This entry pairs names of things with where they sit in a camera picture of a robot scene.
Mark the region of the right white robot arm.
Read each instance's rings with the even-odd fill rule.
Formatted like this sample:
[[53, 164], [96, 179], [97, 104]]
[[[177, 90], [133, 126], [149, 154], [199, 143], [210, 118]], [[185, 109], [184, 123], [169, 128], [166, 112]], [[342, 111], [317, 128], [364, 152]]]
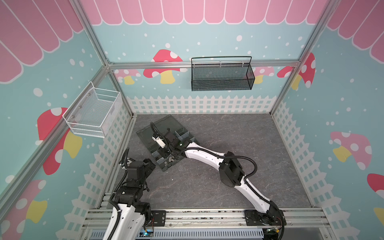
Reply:
[[219, 171], [221, 182], [238, 190], [255, 208], [256, 215], [265, 225], [278, 224], [285, 226], [286, 220], [282, 210], [270, 199], [266, 198], [249, 181], [257, 170], [254, 160], [236, 156], [232, 152], [218, 153], [201, 147], [190, 140], [180, 141], [179, 138], [167, 131], [161, 134], [153, 128], [152, 139], [159, 145], [161, 150], [174, 159], [181, 157], [198, 160]]

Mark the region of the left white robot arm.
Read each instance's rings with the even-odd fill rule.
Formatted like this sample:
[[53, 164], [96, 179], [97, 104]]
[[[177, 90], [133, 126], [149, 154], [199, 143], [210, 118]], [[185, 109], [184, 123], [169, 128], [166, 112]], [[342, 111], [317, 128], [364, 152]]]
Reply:
[[124, 161], [124, 175], [109, 199], [113, 212], [105, 240], [134, 240], [141, 228], [152, 221], [150, 203], [140, 199], [149, 190], [147, 178], [155, 168], [150, 159]]

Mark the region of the dark green compartment organizer box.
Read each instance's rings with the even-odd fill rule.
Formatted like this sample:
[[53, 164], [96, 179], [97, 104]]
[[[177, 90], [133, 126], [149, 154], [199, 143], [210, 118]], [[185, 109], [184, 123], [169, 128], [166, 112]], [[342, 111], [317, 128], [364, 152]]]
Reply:
[[192, 142], [198, 143], [192, 133], [171, 115], [151, 122], [136, 134], [163, 172], [185, 158], [181, 150]]

